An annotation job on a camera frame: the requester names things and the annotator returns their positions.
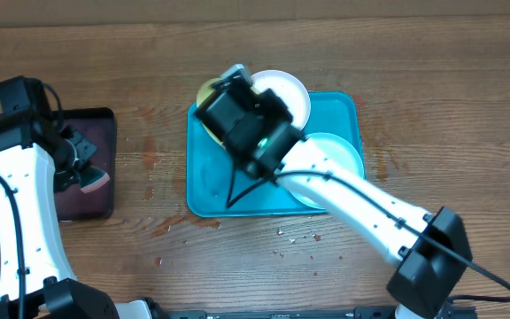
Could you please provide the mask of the green and pink sponge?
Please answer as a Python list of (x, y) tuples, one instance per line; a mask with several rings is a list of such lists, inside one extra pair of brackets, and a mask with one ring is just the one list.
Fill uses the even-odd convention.
[(83, 193), (97, 191), (110, 181), (110, 176), (97, 167), (87, 167), (79, 174), (79, 185)]

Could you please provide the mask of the white plate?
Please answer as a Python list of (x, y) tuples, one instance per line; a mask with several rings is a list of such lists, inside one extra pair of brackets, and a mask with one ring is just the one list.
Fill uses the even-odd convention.
[(303, 129), (310, 118), (311, 100), (304, 84), (294, 75), (280, 70), (265, 70), (252, 77), (254, 88), (260, 92), (271, 89), (287, 106), (292, 115), (291, 124)]

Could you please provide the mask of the yellow-green plate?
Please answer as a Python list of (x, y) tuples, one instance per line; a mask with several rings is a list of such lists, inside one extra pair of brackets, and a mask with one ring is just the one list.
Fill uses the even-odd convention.
[[(197, 92), (197, 109), (199, 109), (201, 104), (203, 104), (208, 99), (208, 97), (212, 95), (212, 93), (215, 91), (213, 84), (219, 81), (220, 78), (212, 78), (201, 85), (199, 91)], [(216, 135), (214, 135), (214, 133), (209, 130), (205, 124), (203, 124), (203, 128), (214, 142), (216, 142), (221, 148), (225, 148), (221, 140)]]

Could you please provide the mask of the light blue plate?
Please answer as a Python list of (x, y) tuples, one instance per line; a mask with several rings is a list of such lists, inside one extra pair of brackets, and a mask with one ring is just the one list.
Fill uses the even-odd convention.
[[(313, 142), (317, 148), (328, 155), (328, 163), (330, 161), (335, 162), (338, 166), (344, 167), (345, 170), (359, 176), (362, 179), (366, 179), (365, 168), (362, 156), (355, 149), (355, 147), (348, 142), (346, 139), (324, 132), (311, 133), (306, 136), (306, 142)], [(325, 171), (324, 169), (318, 168), (317, 164), (314, 166), (308, 165), (307, 167), (290, 167), (296, 171)], [(290, 194), (298, 202), (304, 206), (309, 206), (313, 209), (323, 210), (323, 208), (317, 203), (310, 200), (308, 197), (302, 194), (291, 191)]]

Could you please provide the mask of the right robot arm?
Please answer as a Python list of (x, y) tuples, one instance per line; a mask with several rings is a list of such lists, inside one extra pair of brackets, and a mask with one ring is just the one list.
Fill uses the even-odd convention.
[(473, 259), (460, 216), (408, 204), (354, 174), (303, 127), (312, 107), (289, 74), (225, 74), (202, 84), (195, 117), (236, 168), (326, 209), (364, 237), (395, 269), (387, 284), (395, 318), (437, 318)]

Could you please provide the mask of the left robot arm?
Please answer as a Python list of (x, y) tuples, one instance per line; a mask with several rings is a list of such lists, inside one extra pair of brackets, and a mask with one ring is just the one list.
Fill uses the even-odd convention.
[(110, 176), (93, 167), (97, 148), (50, 108), (49, 84), (0, 82), (0, 318), (163, 317), (150, 298), (115, 303), (80, 283), (66, 257), (55, 195), (74, 184), (92, 192)]

